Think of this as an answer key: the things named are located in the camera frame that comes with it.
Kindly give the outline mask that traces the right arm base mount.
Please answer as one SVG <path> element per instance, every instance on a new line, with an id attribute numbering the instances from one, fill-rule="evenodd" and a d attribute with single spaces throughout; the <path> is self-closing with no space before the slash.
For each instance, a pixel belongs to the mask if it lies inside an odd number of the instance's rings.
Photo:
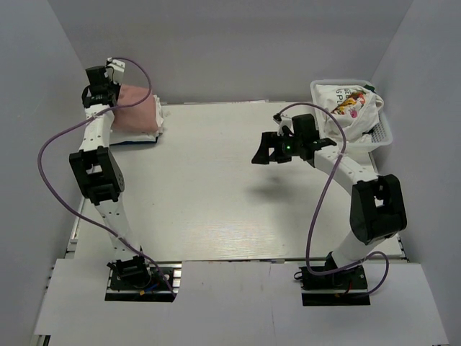
<path id="1" fill-rule="evenodd" d="M 312 275 L 307 267 L 301 267 L 293 277 L 300 282 L 304 307 L 370 305 L 363 266 L 322 276 Z"/>

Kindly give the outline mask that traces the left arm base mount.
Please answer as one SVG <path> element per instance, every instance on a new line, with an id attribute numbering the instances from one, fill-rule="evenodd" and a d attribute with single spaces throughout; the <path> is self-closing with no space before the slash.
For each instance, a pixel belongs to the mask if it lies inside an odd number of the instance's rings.
<path id="1" fill-rule="evenodd" d="M 144 257 L 109 262 L 109 277 L 104 300 L 117 302 L 172 303 L 178 285 L 174 286 L 177 267 L 160 267 L 159 272 Z"/>

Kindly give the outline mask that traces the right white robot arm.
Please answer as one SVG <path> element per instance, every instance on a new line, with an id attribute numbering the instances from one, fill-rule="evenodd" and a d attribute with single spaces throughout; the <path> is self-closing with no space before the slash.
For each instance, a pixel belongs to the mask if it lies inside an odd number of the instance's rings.
<path id="1" fill-rule="evenodd" d="M 340 288 L 350 281 L 350 269 L 376 255 L 376 246 L 407 226 L 399 179 L 365 169 L 346 155 L 346 149 L 330 138 L 321 138 L 311 114 L 291 118 L 276 114 L 278 129 L 264 132 L 252 164 L 283 164 L 299 157 L 328 175 L 326 184 L 338 183 L 349 193 L 350 232 L 328 256 L 322 270 L 326 281 Z"/>

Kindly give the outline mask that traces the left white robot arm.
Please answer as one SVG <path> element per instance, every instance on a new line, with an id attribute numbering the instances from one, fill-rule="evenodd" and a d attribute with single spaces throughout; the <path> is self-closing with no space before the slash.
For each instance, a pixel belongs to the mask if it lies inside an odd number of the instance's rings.
<path id="1" fill-rule="evenodd" d="M 125 181 L 120 167 L 109 149 L 113 111 L 102 110 L 117 105 L 125 70 L 122 61 L 108 58 L 103 66 L 86 70 L 89 85 L 82 93 L 88 123 L 77 152 L 69 155 L 69 163 L 82 195 L 89 200 L 110 229 L 113 263 L 130 261 L 136 255 L 121 241 L 124 239 L 138 251 L 141 247 L 134 237 L 122 202 Z"/>

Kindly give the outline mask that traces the pink mario t shirt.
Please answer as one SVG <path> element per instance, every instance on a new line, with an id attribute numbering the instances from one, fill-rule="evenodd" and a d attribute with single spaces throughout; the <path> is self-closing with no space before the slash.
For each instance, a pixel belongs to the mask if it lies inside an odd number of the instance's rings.
<path id="1" fill-rule="evenodd" d="M 121 86 L 118 105 L 131 105 L 141 100 L 148 89 L 123 84 Z M 125 133 L 155 133 L 160 129 L 157 121 L 156 102 L 150 93 L 149 98 L 134 107 L 126 107 L 114 111 L 112 128 Z"/>

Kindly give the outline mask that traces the white green spongebob t shirt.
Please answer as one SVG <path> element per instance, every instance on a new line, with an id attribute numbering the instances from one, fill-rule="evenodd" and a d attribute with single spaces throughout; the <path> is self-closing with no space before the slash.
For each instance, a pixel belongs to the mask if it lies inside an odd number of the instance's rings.
<path id="1" fill-rule="evenodd" d="M 384 105 L 372 86 L 357 84 L 317 84 L 313 87 L 313 101 L 335 117 L 332 120 L 321 113 L 326 136 L 341 140 L 341 132 L 344 132 L 350 143 L 372 140 L 372 130 L 379 123 L 379 112 Z"/>

